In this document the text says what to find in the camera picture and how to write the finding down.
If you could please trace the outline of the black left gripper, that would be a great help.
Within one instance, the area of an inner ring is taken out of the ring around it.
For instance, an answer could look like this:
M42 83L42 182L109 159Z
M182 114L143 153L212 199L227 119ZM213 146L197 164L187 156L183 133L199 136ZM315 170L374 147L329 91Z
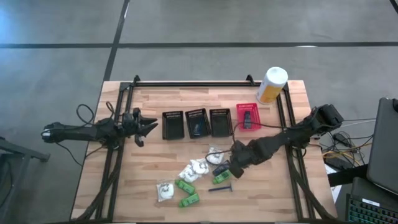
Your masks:
M155 123L157 118L146 118L141 115L139 108L134 108L132 113L123 113L122 127L125 137L134 136L134 142L139 146L144 146L142 137L146 137L154 128L158 126Z

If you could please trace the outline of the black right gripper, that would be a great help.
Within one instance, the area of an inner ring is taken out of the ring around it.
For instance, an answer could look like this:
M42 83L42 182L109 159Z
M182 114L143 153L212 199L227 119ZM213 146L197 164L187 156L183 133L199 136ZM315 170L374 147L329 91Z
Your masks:
M229 171L239 179L244 174L244 168L250 165L258 165L266 160L263 147L259 140L251 140L247 145L236 140L231 146L231 152L238 152L238 164L231 164Z

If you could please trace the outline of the clear bag of cotton pads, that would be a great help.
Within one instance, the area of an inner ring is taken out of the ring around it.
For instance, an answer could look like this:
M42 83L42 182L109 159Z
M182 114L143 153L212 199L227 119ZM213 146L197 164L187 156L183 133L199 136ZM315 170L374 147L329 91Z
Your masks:
M157 201L163 202L174 197L174 183L171 180L162 180L157 183Z
M192 165L187 165L181 173L178 175L181 179L188 183L192 183L197 180L200 176L193 170Z
M209 167L206 159L193 159L190 161L194 173L204 175L209 173Z
M210 146L208 150L208 154L206 155L205 159L209 164L218 165L222 163L224 158L224 152L215 146Z

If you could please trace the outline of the black plastic basket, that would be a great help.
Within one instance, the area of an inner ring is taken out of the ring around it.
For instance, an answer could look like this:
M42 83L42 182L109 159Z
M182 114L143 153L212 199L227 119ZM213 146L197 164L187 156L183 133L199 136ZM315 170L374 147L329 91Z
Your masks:
M213 137L229 137L233 133L231 112L228 108L210 110L210 123Z
M185 118L187 120L188 133L191 139L202 138L211 134L210 124L205 108L186 111ZM202 123L201 136L193 135L193 129L197 123Z
M178 140L185 137L183 111L162 113L162 139Z

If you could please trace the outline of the red plastic basket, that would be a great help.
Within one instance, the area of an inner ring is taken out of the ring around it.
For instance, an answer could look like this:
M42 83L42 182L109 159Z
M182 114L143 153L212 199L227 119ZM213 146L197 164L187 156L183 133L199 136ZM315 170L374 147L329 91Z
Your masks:
M244 129L243 128L243 120L244 120L244 112L250 111L251 112L251 129ZM241 103L236 105L236 112L238 118L238 128L241 131L255 131L261 128L261 121L259 116L259 110L256 103Z

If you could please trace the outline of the white yellow wipes canister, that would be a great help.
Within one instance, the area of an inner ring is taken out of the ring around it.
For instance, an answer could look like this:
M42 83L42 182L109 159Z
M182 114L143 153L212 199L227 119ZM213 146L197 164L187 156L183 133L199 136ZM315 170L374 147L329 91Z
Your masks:
M288 82L288 73L281 67L271 67L267 70L256 94L258 102L271 103L279 96Z

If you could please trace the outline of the white paper sheet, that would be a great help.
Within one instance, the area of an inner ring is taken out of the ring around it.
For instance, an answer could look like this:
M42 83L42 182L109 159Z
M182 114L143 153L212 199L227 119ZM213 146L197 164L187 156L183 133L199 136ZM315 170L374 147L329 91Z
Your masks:
M336 170L332 169L332 168L331 168L330 166L328 166L328 165L325 165L325 170L326 170L326 173L327 173L327 174L334 174L334 173L337 173ZM341 185L337 185L337 186L334 186L334 187L331 186L330 189L331 189L333 201L334 201L334 203L336 203L336 201L337 201L337 199L338 199L338 195L339 195L340 190L341 190Z

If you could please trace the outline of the grey metal stand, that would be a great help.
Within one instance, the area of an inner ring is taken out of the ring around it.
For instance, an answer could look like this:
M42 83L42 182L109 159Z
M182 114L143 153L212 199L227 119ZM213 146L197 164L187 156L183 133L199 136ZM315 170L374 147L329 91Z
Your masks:
M18 146L0 137L0 224L5 224L33 158L47 162L50 154Z

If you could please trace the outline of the backlit black keyboard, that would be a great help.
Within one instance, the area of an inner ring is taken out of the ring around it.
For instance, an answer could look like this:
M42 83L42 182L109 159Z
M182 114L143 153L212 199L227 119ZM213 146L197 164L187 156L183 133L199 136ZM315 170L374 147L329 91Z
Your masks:
M398 224L398 207L347 194L345 219L365 224Z

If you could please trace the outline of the grey laptop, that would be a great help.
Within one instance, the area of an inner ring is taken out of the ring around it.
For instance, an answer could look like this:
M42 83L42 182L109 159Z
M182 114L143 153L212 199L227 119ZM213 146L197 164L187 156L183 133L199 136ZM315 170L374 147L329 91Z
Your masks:
M367 178L398 195L398 99L396 98L379 100Z

